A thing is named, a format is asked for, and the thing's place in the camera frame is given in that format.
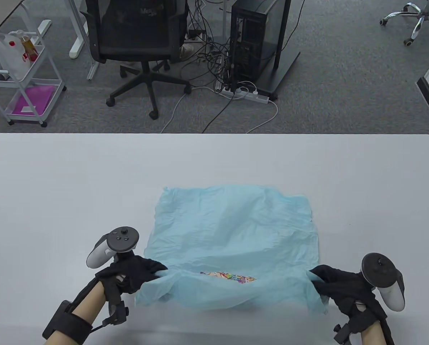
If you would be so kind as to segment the person's right hand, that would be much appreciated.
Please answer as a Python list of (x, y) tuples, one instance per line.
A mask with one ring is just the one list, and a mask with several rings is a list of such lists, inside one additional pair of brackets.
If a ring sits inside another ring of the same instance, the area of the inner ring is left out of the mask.
[(312, 281), (317, 292), (331, 298), (338, 309), (349, 317), (349, 322), (343, 327), (338, 324), (334, 328), (337, 343), (350, 344), (351, 334), (364, 332), (379, 322), (385, 343), (394, 344), (386, 321), (387, 314), (361, 273), (346, 272), (327, 265), (316, 266), (310, 272), (319, 277)]

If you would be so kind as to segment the person's left hand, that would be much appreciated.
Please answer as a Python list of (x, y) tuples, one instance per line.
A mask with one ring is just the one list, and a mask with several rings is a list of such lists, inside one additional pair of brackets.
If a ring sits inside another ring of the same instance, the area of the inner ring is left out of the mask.
[(142, 284), (157, 279), (157, 272), (167, 270), (167, 266), (158, 261), (130, 252), (118, 257), (116, 262), (95, 274), (96, 281), (103, 285), (105, 300), (109, 303), (110, 316), (102, 321), (102, 326), (124, 323), (129, 309), (121, 295), (136, 293)]

